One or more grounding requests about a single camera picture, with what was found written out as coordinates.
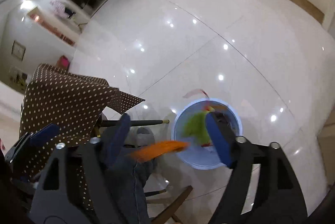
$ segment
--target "jeans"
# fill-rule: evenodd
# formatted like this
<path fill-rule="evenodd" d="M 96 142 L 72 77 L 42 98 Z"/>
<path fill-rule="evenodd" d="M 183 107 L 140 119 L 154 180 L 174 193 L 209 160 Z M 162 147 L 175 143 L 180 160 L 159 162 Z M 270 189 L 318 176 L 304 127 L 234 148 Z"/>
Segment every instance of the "jeans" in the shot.
<path fill-rule="evenodd" d="M 105 171 L 107 187 L 128 224 L 150 224 L 144 186 L 153 171 L 153 160 L 140 163 L 128 153 L 134 148 L 123 148 L 116 162 Z"/>

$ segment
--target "orange brush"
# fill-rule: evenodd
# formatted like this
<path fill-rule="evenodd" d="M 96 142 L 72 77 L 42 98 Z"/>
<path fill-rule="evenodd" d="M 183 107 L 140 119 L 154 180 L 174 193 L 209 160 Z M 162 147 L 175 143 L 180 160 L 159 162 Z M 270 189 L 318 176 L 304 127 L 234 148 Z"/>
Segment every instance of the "orange brush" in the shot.
<path fill-rule="evenodd" d="M 131 154 L 139 162 L 150 161 L 160 155 L 168 152 L 180 152 L 188 147 L 187 142 L 181 141 L 163 141 L 154 145 L 148 145 Z"/>

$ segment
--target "metal screw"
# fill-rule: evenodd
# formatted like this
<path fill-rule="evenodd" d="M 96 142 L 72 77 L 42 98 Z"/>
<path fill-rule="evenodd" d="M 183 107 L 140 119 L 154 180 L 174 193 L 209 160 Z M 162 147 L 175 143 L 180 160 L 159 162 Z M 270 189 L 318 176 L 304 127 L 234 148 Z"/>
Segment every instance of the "metal screw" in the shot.
<path fill-rule="evenodd" d="M 65 144 L 64 143 L 58 143 L 57 145 L 56 145 L 56 148 L 57 149 L 63 149 L 65 147 Z"/>
<path fill-rule="evenodd" d="M 245 143 L 247 141 L 247 139 L 245 139 L 243 136 L 237 136 L 236 141 L 238 143 Z"/>
<path fill-rule="evenodd" d="M 274 149 L 278 149 L 278 148 L 280 148 L 280 145 L 279 145 L 277 142 L 272 142 L 272 143 L 270 144 L 270 146 L 271 146 L 272 148 L 274 148 Z"/>
<path fill-rule="evenodd" d="M 91 144 L 97 144 L 100 142 L 100 138 L 99 137 L 92 137 L 89 141 Z"/>

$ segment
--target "pink object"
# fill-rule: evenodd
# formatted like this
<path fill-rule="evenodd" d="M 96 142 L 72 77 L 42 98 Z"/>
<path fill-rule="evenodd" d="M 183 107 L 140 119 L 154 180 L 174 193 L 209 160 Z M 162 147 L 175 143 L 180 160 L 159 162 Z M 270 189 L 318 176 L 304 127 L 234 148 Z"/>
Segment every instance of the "pink object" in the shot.
<path fill-rule="evenodd" d="M 67 57 L 61 56 L 57 61 L 56 67 L 61 67 L 62 69 L 67 70 L 70 66 L 70 62 Z"/>

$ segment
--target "person's leg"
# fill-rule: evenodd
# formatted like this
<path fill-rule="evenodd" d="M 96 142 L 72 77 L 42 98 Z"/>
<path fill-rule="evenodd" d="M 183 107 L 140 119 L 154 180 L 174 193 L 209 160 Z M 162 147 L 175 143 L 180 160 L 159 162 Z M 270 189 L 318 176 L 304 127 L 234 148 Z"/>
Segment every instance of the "person's leg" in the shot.
<path fill-rule="evenodd" d="M 139 128 L 136 133 L 136 146 L 155 142 L 150 130 Z M 116 161 L 108 166 L 104 176 L 110 194 L 128 224 L 149 224 L 143 188 L 154 169 L 154 160 L 137 162 L 128 155 L 137 149 L 123 148 Z"/>

